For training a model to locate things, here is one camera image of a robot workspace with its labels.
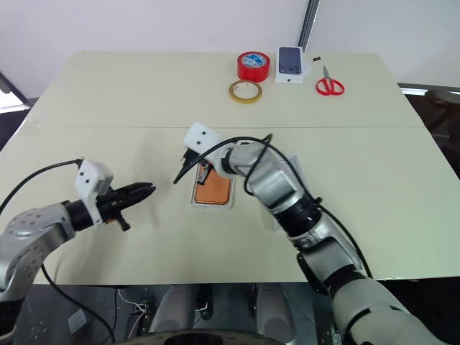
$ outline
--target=white wall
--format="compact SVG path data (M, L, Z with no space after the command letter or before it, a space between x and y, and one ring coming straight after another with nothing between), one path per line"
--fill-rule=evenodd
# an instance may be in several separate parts
M274 51L308 0L0 0L0 70L35 97L79 50ZM310 51L375 52L397 81L460 86L459 0L321 0Z
M398 82L460 87L460 1L321 0L308 50L375 52Z
M307 1L0 0L0 70L34 97L79 50L275 51Z

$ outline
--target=tape roll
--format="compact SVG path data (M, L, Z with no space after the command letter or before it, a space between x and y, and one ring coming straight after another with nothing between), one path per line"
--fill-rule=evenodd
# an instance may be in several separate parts
M250 80L238 80L230 85L229 93L234 101L248 104L254 103L262 97L262 88Z
M236 60L240 79L260 83L268 78L270 58L263 52L244 52Z

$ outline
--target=red tape roll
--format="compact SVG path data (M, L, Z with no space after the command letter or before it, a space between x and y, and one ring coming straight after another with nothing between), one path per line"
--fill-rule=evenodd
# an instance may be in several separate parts
M238 78L260 83L268 78L270 58L263 52L244 52L237 60Z

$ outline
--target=scissors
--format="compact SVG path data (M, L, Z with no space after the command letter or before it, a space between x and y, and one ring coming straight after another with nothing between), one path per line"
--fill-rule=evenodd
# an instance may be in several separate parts
M332 79L326 66L323 67L324 78L316 83L316 91L323 96L340 96L345 87L338 80Z

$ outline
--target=yellow tape roll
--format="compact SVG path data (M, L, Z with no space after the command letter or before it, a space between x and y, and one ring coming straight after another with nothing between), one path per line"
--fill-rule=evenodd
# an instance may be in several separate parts
M251 90L249 90L251 95L255 91L257 91L255 96L250 95L250 97L246 98L246 97L239 97L236 94L236 92L238 91L238 88L248 87L248 86L251 86ZM253 81L250 81L250 80L238 80L238 81L235 81L233 84L230 85L229 93L230 93L231 99L233 99L234 101L237 101L237 102L243 103L243 104L249 104L249 103L254 103L255 101L258 101L259 98L262 97L262 88L260 87L259 84L254 83Z

